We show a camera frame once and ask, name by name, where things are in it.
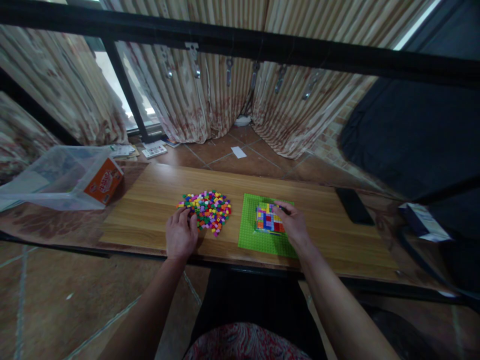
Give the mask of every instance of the orange label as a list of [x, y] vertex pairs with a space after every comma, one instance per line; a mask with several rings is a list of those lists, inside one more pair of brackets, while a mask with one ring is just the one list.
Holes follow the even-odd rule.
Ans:
[[120, 170], [108, 158], [83, 192], [107, 205], [123, 177]]

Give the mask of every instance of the beige curtain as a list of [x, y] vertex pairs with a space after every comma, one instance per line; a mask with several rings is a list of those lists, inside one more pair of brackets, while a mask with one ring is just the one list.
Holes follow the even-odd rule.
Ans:
[[[101, 0], [106, 9], [277, 34], [392, 48], [432, 0]], [[203, 143], [227, 133], [246, 104], [253, 62], [234, 59], [227, 87], [226, 57], [199, 55], [200, 79], [186, 50], [171, 49], [165, 78], [158, 45], [121, 43], [167, 134]], [[280, 65], [264, 62], [253, 96], [253, 129], [280, 155], [298, 158], [348, 102], [367, 76], [325, 71], [307, 101], [312, 69], [289, 66], [280, 93]]]
[[83, 36], [0, 25], [0, 66], [81, 144], [127, 141], [121, 101]]
[[0, 92], [0, 184], [10, 181], [58, 144], [56, 137]]

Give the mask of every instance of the black cloth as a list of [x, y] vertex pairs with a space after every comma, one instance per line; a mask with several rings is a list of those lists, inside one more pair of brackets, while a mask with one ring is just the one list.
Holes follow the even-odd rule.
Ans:
[[[405, 50], [480, 60], [480, 1], [442, 1]], [[480, 174], [480, 91], [380, 78], [341, 136], [346, 158], [408, 199]], [[480, 238], [480, 189], [430, 204], [447, 230]]]
[[188, 348], [203, 334], [233, 323], [256, 324], [287, 339], [312, 359], [327, 359], [296, 280], [212, 269]]

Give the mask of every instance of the black phone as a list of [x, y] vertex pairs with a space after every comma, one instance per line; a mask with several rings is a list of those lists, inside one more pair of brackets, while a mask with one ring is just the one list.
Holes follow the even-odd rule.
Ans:
[[337, 187], [335, 191], [352, 223], [368, 226], [375, 225], [374, 220], [355, 190]]

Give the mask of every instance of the tiled floor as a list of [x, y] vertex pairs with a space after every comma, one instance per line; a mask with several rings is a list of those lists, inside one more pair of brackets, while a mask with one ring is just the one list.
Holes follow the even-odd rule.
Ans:
[[[232, 147], [240, 147], [246, 157], [238, 159]], [[204, 144], [190, 143], [171, 148], [168, 152], [152, 157], [152, 163], [202, 168], [259, 177], [314, 182], [324, 185], [351, 187], [377, 191], [349, 173], [304, 153], [299, 159], [291, 160], [277, 155], [250, 126], [234, 127], [219, 139]], [[138, 161], [147, 161], [143, 154]]]
[[[237, 159], [230, 147], [247, 157]], [[168, 147], [150, 161], [239, 174], [368, 189], [319, 159], [276, 155], [249, 127], [205, 144]], [[0, 242], [0, 359], [96, 359], [147, 287], [160, 261], [78, 255]], [[157, 359], [180, 359], [205, 296], [210, 270], [188, 266], [177, 287]], [[329, 359], [336, 359], [305, 282], [300, 286], [320, 328]], [[480, 317], [468, 308], [360, 296], [411, 322], [440, 359], [480, 357]]]

